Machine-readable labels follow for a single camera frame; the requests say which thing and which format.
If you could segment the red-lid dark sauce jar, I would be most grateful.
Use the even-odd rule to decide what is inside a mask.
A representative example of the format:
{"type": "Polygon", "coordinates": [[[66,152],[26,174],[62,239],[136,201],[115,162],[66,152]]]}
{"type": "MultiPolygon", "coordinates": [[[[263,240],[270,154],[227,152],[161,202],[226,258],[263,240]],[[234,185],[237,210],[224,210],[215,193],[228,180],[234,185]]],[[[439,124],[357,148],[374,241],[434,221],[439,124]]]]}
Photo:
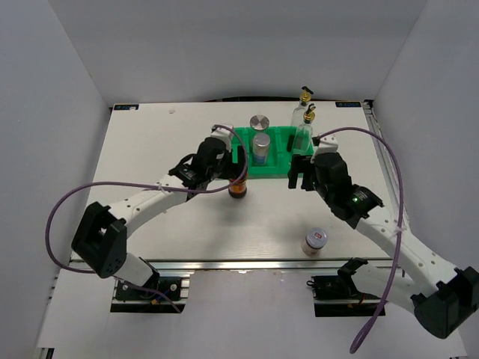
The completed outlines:
{"type": "Polygon", "coordinates": [[[246,196],[247,193],[247,185],[246,180],[242,179],[239,182],[233,184],[233,181],[230,181],[230,185],[228,187],[228,194],[234,199],[242,199],[246,196]]]}

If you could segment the clear glass cruet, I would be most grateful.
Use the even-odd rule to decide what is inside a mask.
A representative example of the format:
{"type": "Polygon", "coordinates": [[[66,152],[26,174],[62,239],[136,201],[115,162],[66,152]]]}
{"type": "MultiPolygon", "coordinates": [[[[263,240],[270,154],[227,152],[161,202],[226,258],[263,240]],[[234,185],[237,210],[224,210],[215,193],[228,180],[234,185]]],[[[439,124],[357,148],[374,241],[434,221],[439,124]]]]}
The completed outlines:
{"type": "Polygon", "coordinates": [[[306,155],[308,152],[313,134],[312,122],[315,118],[315,108],[315,104],[311,103],[302,115],[302,122],[296,127],[292,146],[294,155],[306,155]]]}

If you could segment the blue-label white shaker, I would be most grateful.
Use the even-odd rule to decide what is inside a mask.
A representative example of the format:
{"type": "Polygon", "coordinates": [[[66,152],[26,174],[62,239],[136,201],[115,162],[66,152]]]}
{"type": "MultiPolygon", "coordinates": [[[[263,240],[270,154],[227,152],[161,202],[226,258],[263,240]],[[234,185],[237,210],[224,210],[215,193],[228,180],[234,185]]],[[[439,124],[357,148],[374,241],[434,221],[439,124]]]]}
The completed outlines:
{"type": "Polygon", "coordinates": [[[271,139],[266,133],[257,133],[252,140],[253,162],[256,165],[265,165],[270,147],[271,139]]]}

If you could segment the silver-lid white powder jar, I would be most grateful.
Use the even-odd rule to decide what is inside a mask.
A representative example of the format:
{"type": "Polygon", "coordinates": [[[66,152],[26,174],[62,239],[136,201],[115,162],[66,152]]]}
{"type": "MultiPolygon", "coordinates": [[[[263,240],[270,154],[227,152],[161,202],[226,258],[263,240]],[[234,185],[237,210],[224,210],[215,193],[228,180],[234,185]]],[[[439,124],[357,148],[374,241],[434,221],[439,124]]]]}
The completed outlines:
{"type": "Polygon", "coordinates": [[[258,133],[265,132],[270,125],[269,118],[262,114],[256,114],[251,117],[249,126],[251,128],[251,137],[253,138],[258,133]]]}

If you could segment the glass cruet with dark spice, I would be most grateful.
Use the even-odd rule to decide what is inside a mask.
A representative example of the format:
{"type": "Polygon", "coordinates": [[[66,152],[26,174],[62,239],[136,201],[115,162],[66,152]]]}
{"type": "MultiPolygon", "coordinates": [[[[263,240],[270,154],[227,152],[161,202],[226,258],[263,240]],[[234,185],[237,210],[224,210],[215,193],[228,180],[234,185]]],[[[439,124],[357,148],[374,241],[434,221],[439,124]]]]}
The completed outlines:
{"type": "Polygon", "coordinates": [[[291,131],[288,142],[287,142],[287,151],[289,153],[292,153],[293,150],[293,141],[295,138],[296,134],[296,129],[297,127],[302,123],[303,120],[303,115],[308,109],[309,102],[311,101],[311,97],[314,94],[314,92],[308,88],[307,86],[302,87],[302,92],[299,96],[299,104],[298,106],[293,110],[292,114],[292,119],[290,125],[294,128],[294,130],[291,131]]]}

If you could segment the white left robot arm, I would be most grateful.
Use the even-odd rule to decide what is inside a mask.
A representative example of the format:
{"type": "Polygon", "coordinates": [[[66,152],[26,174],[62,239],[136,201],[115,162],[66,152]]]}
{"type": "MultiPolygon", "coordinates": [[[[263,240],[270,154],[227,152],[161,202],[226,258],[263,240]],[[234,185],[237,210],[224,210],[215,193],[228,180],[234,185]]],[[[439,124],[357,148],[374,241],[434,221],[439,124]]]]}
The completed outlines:
{"type": "Polygon", "coordinates": [[[99,277],[115,277],[141,298],[151,298],[158,290],[159,273],[128,252],[128,238],[156,216],[203,194],[213,180],[243,179],[247,153],[243,145],[237,152],[233,154],[229,139],[210,136],[154,187],[109,205],[90,204],[73,237],[73,252],[99,277]]]}

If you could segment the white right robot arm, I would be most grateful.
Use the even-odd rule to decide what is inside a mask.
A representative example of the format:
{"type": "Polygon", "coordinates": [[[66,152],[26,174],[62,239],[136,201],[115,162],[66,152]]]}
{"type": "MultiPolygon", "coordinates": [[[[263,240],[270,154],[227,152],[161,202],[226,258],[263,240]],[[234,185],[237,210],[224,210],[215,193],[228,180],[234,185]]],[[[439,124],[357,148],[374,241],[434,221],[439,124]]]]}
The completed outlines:
{"type": "Polygon", "coordinates": [[[408,274],[392,284],[389,300],[414,315],[434,337],[445,339],[478,310],[478,271],[460,269],[400,227],[382,200],[356,185],[339,153],[295,155],[288,186],[315,191],[332,214],[369,238],[408,274]]]}

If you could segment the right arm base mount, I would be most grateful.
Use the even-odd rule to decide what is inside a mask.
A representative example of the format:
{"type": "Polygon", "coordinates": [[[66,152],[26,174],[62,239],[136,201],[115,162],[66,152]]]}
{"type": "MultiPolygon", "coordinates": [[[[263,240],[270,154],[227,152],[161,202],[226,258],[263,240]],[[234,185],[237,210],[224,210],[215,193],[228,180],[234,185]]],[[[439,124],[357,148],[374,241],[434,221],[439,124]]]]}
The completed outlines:
{"type": "Polygon", "coordinates": [[[379,297],[359,292],[352,276],[368,264],[367,260],[352,258],[334,275],[313,276],[306,282],[314,298],[317,318],[369,317],[375,312],[379,297]]]}

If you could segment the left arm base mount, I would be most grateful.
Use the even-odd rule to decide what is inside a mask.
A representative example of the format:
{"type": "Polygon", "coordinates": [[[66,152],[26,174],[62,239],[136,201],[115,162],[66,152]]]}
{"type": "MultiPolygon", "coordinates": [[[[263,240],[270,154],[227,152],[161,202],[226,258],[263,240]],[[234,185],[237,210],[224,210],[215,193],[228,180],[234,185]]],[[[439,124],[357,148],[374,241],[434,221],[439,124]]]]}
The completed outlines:
{"type": "Polygon", "coordinates": [[[110,311],[112,313],[181,314],[186,306],[186,278],[162,275],[149,262],[153,274],[145,286],[115,278],[110,311]]]}

